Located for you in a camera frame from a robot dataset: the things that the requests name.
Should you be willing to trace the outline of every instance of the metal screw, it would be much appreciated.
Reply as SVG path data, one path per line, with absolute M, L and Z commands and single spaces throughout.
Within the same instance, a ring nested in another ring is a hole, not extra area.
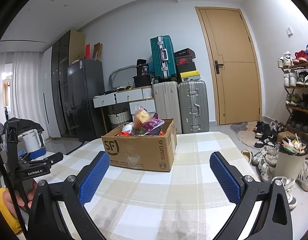
M 278 185 L 278 186 L 281 186 L 281 185 L 282 185 L 282 181 L 276 179 L 276 180 L 275 180 L 275 184 Z
M 75 178 L 76 178 L 75 175 L 70 175 L 67 177 L 67 181 L 72 182 L 75 180 Z
M 45 185 L 46 180 L 42 179 L 39 181 L 38 185 L 39 186 L 44 186 Z
M 253 181 L 253 178 L 252 178 L 250 175 L 246 175 L 246 176 L 244 177 L 244 179 L 245 179 L 247 182 Z

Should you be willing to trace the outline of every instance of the silver suitcase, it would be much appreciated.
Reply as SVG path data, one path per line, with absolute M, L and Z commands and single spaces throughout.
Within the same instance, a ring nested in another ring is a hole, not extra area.
M 193 80 L 178 85 L 183 133 L 209 131 L 205 82 Z
M 173 118 L 176 133 L 182 133 L 180 105 L 178 102 L 177 82 L 163 82 L 153 85 L 156 113 L 160 119 Z

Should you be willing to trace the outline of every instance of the teal suitcase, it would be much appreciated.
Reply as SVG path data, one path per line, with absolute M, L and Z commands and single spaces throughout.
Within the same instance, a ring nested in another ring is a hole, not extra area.
M 155 75 L 162 79 L 176 81 L 176 63 L 174 49 L 169 35 L 151 39 Z

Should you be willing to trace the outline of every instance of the white kettle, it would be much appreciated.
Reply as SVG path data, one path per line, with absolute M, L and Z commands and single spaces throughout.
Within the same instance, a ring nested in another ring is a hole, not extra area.
M 43 145 L 41 145 L 41 140 L 36 129 L 29 130 L 22 133 L 23 140 L 25 143 L 26 151 L 28 153 L 39 150 Z

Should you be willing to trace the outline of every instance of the wooden door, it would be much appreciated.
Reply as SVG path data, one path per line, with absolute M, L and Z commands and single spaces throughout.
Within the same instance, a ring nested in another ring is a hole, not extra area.
M 240 11 L 211 8 L 199 13 L 214 63 L 219 124 L 259 120 L 259 74 Z

